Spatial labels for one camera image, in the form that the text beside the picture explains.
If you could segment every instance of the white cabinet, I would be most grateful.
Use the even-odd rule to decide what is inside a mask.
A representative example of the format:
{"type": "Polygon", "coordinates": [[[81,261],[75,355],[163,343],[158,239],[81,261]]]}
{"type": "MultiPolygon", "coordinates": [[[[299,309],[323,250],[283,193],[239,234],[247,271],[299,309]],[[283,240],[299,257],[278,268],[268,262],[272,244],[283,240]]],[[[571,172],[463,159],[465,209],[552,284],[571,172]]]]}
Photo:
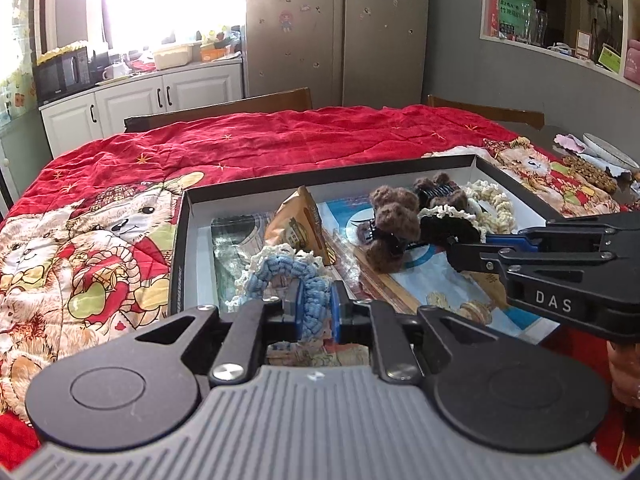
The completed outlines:
{"type": "Polygon", "coordinates": [[[169,112],[237,101],[242,99],[241,65],[165,74],[162,86],[169,112]]]}
{"type": "Polygon", "coordinates": [[[159,75],[98,90],[95,101],[105,138],[122,133],[124,119],[167,111],[159,75]]]}
{"type": "Polygon", "coordinates": [[[94,94],[82,95],[44,109],[42,121],[54,157],[90,140],[102,138],[94,94]]]}

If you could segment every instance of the wall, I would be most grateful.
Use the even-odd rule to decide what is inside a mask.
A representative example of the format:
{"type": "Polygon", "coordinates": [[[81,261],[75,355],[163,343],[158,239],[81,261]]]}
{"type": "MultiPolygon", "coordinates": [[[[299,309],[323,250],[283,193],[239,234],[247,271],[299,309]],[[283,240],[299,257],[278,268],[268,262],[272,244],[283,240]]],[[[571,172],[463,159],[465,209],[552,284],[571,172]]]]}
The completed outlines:
{"type": "Polygon", "coordinates": [[[424,95],[540,110],[640,159],[640,92],[583,66],[480,40],[482,0],[430,0],[424,95]]]}
{"type": "Polygon", "coordinates": [[[58,46],[87,40],[86,0],[56,0],[58,46]]]}

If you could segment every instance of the pink container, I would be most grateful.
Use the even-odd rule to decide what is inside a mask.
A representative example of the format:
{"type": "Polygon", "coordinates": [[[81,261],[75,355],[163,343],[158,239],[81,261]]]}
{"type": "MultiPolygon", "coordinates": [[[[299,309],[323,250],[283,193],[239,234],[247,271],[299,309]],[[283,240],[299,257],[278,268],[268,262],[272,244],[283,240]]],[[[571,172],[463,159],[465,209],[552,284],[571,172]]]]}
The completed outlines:
{"type": "Polygon", "coordinates": [[[640,85],[640,41],[629,40],[626,51],[625,78],[640,85]]]}

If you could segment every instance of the cartoon bear nose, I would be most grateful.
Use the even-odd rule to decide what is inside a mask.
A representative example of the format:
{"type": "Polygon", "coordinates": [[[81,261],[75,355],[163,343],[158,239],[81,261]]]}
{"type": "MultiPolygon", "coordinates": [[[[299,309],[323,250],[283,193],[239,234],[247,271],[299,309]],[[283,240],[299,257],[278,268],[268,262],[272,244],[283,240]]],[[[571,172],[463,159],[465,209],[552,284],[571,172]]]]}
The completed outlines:
{"type": "Polygon", "coordinates": [[[117,233],[120,229],[122,229],[125,225],[127,225],[127,222],[129,222],[128,218],[125,218],[122,222],[120,222],[119,224],[114,225],[111,230],[115,233],[117,233]]]}

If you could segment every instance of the white mug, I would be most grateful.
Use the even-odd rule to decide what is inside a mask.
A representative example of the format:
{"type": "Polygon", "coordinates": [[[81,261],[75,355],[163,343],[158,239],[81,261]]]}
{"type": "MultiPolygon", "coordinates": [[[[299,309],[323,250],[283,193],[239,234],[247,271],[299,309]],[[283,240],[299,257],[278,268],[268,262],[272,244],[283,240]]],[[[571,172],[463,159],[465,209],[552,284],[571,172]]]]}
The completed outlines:
{"type": "Polygon", "coordinates": [[[122,77],[129,73],[129,67],[126,63],[120,61],[118,63],[114,63],[111,66],[108,66],[104,72],[102,72],[102,79],[116,79],[117,77],[122,77]]]}

